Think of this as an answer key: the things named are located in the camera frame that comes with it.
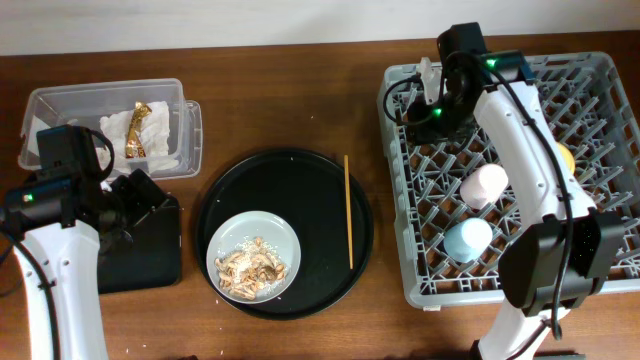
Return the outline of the grey plate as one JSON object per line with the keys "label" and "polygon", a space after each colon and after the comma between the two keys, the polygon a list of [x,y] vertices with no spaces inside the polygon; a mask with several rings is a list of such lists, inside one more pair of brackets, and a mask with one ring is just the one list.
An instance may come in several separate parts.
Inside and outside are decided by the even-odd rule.
{"label": "grey plate", "polygon": [[[274,246],[289,270],[284,282],[277,286],[274,292],[259,297],[256,301],[248,301],[228,295],[222,290],[218,284],[219,277],[214,260],[218,257],[224,257],[237,245],[254,237],[262,237]],[[206,274],[214,288],[228,300],[240,304],[257,305],[281,296],[293,284],[301,267],[301,259],[301,244],[298,236],[284,219],[264,211],[249,211],[231,217],[214,232],[206,249]]]}

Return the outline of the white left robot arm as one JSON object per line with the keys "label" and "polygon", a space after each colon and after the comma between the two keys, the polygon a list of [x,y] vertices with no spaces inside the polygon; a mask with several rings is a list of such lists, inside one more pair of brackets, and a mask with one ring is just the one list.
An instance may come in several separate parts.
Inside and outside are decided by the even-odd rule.
{"label": "white left robot arm", "polygon": [[105,359],[100,296],[181,276],[178,200],[143,171],[103,182],[40,170],[9,191],[1,230],[25,283],[34,359]]}

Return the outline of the food scraps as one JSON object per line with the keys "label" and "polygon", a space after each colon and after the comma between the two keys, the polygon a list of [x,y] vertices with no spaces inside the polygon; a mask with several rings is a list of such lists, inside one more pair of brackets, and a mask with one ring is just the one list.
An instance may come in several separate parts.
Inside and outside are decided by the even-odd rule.
{"label": "food scraps", "polygon": [[274,292],[289,270],[276,248],[262,237],[245,240],[224,257],[216,258],[214,266],[222,290],[248,301]]}

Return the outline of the light blue plastic cup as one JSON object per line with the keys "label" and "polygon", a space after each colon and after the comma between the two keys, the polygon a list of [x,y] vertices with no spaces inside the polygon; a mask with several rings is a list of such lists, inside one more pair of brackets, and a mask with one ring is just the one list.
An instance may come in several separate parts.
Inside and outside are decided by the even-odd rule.
{"label": "light blue plastic cup", "polygon": [[488,222],[469,218],[445,232],[443,246],[450,258],[467,263],[480,257],[492,239],[493,232]]}

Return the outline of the yellow plastic bowl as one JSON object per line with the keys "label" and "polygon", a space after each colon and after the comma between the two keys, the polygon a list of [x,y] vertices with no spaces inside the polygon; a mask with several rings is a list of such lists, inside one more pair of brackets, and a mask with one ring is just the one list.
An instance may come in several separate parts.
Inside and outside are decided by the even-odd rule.
{"label": "yellow plastic bowl", "polygon": [[573,176],[576,171],[576,160],[572,152],[562,143],[557,142],[556,147],[559,151],[563,168],[567,174]]}

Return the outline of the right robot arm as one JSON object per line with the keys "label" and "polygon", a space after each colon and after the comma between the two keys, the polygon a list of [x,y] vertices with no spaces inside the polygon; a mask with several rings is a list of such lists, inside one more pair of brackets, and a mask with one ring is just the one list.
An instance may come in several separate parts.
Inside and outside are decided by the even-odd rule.
{"label": "right robot arm", "polygon": [[[456,51],[387,69],[378,100],[407,302],[497,302],[475,359],[530,359],[636,260],[635,119],[594,55]],[[536,72],[549,63],[550,86]]]}

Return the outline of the white paper napkin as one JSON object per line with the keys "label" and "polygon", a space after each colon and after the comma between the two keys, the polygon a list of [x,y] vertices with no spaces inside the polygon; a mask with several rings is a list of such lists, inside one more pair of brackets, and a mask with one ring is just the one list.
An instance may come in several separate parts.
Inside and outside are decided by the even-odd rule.
{"label": "white paper napkin", "polygon": [[[176,167],[179,161],[168,158],[170,136],[170,112],[165,101],[148,103],[152,113],[141,124],[140,141],[147,158],[148,172],[154,173]],[[133,111],[122,111],[103,116],[100,131],[111,141],[115,160],[113,170],[129,174],[132,163],[125,157],[125,143]]]}

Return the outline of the pink plastic cup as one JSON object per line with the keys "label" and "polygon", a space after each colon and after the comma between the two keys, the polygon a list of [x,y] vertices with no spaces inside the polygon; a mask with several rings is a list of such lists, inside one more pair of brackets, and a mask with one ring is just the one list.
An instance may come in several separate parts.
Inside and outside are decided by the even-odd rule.
{"label": "pink plastic cup", "polygon": [[477,168],[460,186],[460,196],[469,207],[480,210],[495,203],[509,185],[506,171],[496,164]]}

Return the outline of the gold snack wrapper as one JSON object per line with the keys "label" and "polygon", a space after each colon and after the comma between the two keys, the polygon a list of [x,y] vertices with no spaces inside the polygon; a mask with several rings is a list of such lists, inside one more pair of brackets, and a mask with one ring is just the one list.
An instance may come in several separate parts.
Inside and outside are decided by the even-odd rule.
{"label": "gold snack wrapper", "polygon": [[144,158],[146,156],[142,141],[140,139],[142,122],[145,117],[152,113],[151,108],[142,102],[136,102],[133,110],[125,144],[126,158]]}

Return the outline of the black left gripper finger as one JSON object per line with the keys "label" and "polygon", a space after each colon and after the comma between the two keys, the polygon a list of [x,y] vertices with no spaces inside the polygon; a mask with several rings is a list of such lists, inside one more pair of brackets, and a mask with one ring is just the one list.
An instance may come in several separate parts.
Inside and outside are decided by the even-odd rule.
{"label": "black left gripper finger", "polygon": [[112,182],[112,192],[126,210],[149,210],[160,207],[167,199],[160,187],[141,169],[121,175]]}
{"label": "black left gripper finger", "polygon": [[112,191],[120,205],[120,219],[112,229],[113,234],[130,232],[160,207],[160,189],[152,184],[120,184],[113,186]]}

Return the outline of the wooden chopstick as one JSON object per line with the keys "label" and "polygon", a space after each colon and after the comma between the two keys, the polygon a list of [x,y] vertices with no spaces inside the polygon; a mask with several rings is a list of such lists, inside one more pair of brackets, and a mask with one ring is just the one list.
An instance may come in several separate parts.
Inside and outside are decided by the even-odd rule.
{"label": "wooden chopstick", "polygon": [[350,172],[349,172],[349,156],[343,156],[344,168],[344,188],[345,188],[345,209],[346,209],[346,228],[347,228],[347,246],[349,257],[349,269],[354,269],[353,258],[353,234],[352,234],[352,212],[351,212],[351,189],[350,189]]}

